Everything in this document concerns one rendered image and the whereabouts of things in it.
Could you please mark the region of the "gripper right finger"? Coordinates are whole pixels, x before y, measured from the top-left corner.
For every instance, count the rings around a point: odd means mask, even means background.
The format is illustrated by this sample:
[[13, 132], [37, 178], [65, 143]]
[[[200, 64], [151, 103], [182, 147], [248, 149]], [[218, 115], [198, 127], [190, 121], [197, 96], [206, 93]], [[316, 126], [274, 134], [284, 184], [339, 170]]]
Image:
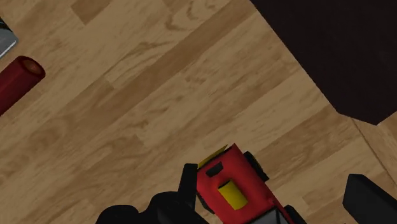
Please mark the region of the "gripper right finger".
[[342, 205], [358, 224], [397, 224], [397, 200], [363, 174], [348, 175]]

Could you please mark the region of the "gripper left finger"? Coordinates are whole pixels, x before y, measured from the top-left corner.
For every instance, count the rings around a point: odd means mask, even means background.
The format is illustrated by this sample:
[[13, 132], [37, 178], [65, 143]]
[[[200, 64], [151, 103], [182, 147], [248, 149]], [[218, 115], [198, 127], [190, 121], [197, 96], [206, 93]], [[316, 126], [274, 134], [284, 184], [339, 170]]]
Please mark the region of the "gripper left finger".
[[110, 206], [95, 224], [209, 224], [195, 211], [197, 169], [197, 164], [185, 164], [178, 191], [154, 195], [144, 211], [131, 205]]

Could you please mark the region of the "red and yellow toy truck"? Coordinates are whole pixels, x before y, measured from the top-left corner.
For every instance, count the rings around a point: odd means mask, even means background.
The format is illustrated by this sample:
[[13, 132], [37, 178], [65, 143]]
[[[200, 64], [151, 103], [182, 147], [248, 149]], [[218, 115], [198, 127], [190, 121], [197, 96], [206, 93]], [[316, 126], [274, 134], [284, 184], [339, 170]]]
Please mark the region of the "red and yellow toy truck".
[[278, 201], [268, 180], [252, 153], [225, 145], [198, 164], [197, 197], [223, 224], [307, 224]]

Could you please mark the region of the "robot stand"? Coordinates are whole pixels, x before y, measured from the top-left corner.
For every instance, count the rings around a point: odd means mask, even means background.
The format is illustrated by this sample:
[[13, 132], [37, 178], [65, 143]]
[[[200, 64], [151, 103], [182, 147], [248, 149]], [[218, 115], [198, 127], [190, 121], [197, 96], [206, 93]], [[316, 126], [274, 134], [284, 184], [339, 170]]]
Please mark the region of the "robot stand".
[[397, 0], [250, 0], [341, 115], [397, 112]]

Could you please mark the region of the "dark red cylinder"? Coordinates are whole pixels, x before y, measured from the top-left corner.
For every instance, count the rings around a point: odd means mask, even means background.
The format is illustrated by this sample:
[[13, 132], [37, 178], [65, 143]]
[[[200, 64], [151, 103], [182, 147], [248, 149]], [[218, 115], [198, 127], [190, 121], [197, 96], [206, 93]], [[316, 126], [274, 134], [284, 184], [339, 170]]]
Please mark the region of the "dark red cylinder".
[[44, 77], [44, 68], [34, 59], [18, 56], [0, 72], [0, 116]]

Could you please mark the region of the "grey flat device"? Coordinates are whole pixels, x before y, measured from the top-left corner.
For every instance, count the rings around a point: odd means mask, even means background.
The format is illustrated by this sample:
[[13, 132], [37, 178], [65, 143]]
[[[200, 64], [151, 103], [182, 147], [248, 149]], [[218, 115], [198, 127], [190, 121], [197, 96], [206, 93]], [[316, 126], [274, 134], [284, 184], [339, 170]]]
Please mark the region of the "grey flat device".
[[0, 17], [0, 58], [8, 53], [17, 43], [17, 36]]

